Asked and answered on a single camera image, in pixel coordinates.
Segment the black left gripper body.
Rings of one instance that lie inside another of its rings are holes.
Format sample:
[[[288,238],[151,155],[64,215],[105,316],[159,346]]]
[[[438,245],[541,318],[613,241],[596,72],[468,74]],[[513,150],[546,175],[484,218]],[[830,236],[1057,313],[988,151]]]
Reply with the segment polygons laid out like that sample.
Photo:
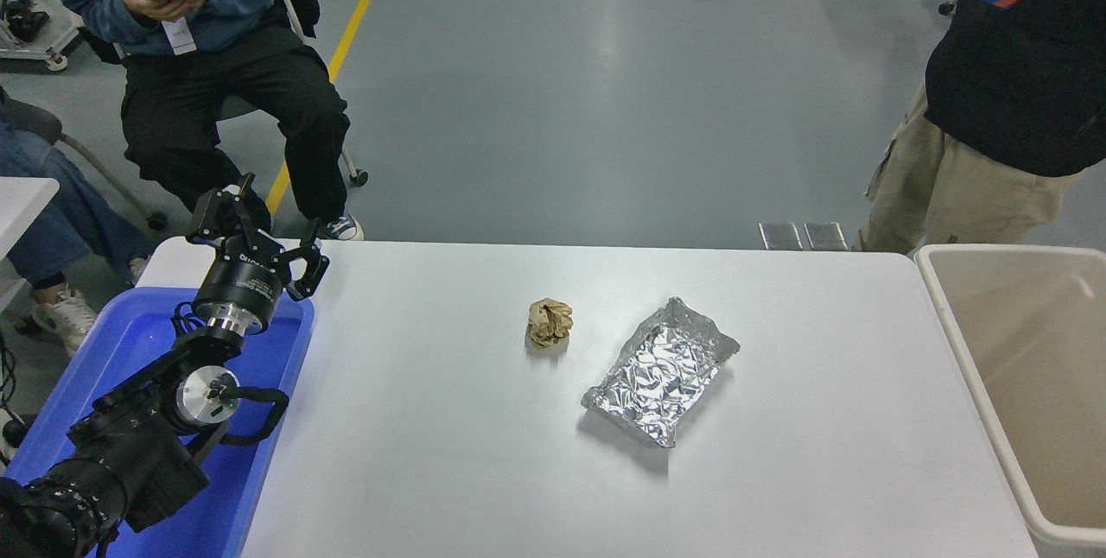
[[[276,272],[238,254],[217,255],[197,291],[191,309],[199,318],[229,317],[246,323],[268,323],[276,310],[282,283]]]

